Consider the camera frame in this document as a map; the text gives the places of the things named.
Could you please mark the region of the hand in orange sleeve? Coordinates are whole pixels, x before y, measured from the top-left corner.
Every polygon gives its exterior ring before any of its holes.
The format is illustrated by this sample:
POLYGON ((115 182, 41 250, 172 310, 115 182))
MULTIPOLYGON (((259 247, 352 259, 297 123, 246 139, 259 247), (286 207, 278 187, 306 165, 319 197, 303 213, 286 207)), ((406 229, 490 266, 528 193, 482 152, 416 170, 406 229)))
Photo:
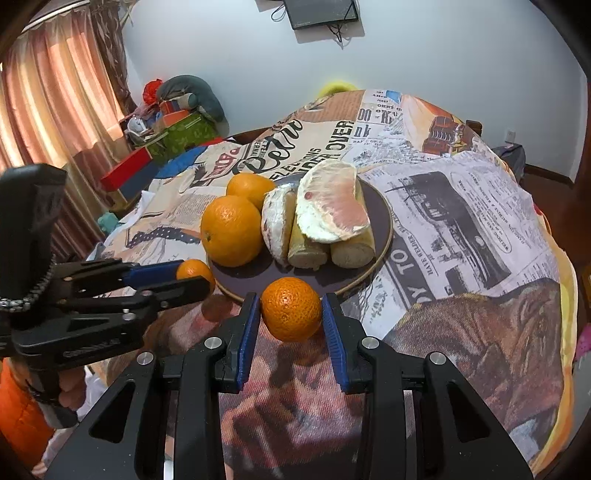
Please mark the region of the hand in orange sleeve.
MULTIPOLYGON (((16 358, 6 358, 3 364, 9 368, 16 385, 31 395, 29 385, 31 375, 26 365, 16 358)), ((60 393, 58 400, 61 406, 73 411, 81 410, 83 414, 105 393, 106 385, 97 374, 91 374, 87 367, 76 367, 58 373, 60 393)))

